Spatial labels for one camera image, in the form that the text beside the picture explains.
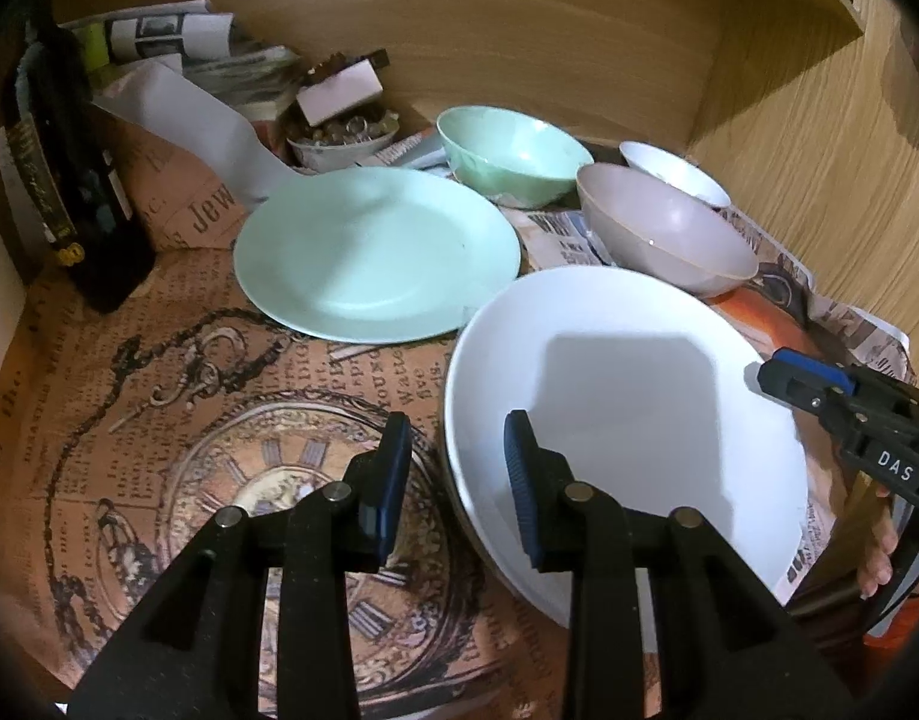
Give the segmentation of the person's right hand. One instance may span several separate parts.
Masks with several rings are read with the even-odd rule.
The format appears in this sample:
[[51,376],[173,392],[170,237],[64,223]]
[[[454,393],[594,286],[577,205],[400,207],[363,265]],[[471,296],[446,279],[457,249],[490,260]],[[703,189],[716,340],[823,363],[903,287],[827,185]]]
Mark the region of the person's right hand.
[[[866,600],[875,596],[891,580],[891,557],[899,544],[899,532],[892,522],[892,494],[880,484],[873,484],[871,489],[875,493],[878,508],[857,570],[858,587]],[[912,593],[919,595],[919,582]]]

